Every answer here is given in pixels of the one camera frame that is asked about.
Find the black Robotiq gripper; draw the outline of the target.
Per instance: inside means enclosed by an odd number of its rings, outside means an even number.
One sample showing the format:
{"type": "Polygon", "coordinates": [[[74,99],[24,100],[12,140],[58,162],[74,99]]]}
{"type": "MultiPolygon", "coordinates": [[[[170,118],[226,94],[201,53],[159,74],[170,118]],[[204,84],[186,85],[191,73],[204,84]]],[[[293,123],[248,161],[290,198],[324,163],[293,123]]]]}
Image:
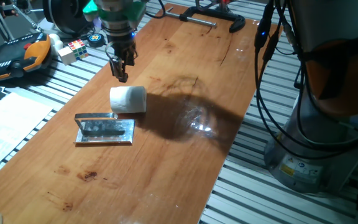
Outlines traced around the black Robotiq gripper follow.
{"type": "Polygon", "coordinates": [[[135,59],[137,57],[135,31],[106,32],[106,37],[108,41],[106,55],[109,58],[112,75],[120,82],[126,83],[128,74],[125,72],[122,59],[126,60],[126,65],[128,66],[135,65],[135,59]]]}

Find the person's bare hand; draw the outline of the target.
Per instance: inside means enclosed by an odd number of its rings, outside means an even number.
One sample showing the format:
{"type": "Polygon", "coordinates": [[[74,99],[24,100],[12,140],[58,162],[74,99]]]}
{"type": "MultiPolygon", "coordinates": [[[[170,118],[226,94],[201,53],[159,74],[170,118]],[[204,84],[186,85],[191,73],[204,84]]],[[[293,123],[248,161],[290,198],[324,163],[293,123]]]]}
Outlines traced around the person's bare hand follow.
{"type": "Polygon", "coordinates": [[[17,12],[10,1],[0,0],[0,13],[3,17],[16,16],[17,12]]]}

